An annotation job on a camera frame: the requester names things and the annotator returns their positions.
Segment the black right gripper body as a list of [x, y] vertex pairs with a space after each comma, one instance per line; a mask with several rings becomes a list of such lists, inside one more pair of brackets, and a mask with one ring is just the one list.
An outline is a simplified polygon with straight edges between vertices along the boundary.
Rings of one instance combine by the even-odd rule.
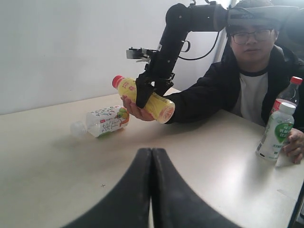
[[172, 71], [177, 61], [177, 48], [175, 45], [159, 45], [157, 50], [143, 48], [142, 53], [150, 59], [142, 74], [146, 80], [172, 81], [174, 77]]

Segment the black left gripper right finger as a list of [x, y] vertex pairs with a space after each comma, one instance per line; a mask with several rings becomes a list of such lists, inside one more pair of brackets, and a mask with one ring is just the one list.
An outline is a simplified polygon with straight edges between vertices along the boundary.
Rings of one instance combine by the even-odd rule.
[[151, 197], [155, 228], [238, 227], [191, 189], [161, 148], [152, 149]]

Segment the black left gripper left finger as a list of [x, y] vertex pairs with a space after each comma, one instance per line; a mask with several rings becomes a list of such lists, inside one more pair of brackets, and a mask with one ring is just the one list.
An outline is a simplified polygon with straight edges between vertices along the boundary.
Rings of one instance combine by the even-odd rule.
[[118, 183], [89, 211], [66, 228], [147, 228], [152, 150], [141, 148]]

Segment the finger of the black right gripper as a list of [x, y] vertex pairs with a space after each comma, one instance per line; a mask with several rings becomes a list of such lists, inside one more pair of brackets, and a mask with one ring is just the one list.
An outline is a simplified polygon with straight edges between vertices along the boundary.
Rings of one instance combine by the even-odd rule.
[[159, 78], [154, 82], [154, 92], [159, 96], [163, 96], [173, 85], [174, 83], [171, 79]]
[[154, 92], [152, 82], [155, 82], [156, 75], [152, 72], [143, 72], [136, 78], [136, 105], [145, 107], [150, 96]]

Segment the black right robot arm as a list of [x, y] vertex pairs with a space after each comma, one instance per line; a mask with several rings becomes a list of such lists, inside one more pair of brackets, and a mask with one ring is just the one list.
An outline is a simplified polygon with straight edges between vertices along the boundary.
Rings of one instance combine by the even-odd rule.
[[304, 43], [304, 10], [295, 6], [225, 9], [216, 2], [171, 6], [166, 26], [156, 50], [129, 48], [128, 59], [146, 61], [144, 72], [136, 79], [136, 105], [144, 108], [152, 93], [164, 95], [173, 86], [172, 72], [189, 32], [220, 32], [228, 26], [273, 24], [283, 29], [294, 43]]

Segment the person's open right hand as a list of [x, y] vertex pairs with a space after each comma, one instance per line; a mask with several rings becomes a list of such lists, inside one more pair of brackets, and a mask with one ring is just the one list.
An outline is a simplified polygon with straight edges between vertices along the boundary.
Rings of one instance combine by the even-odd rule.
[[133, 115], [137, 119], [147, 122], [155, 120], [151, 114], [149, 114], [146, 110], [139, 108], [136, 103], [132, 102], [132, 100], [127, 96], [122, 96], [121, 100], [123, 102], [123, 106], [127, 109], [129, 114]]

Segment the person's left hand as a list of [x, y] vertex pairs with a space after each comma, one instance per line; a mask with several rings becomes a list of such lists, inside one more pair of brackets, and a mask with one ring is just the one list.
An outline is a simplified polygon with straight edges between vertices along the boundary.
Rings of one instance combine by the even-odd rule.
[[282, 152], [287, 157], [292, 157], [294, 164], [299, 164], [304, 157], [304, 133], [292, 128], [287, 137], [287, 144], [282, 147]]

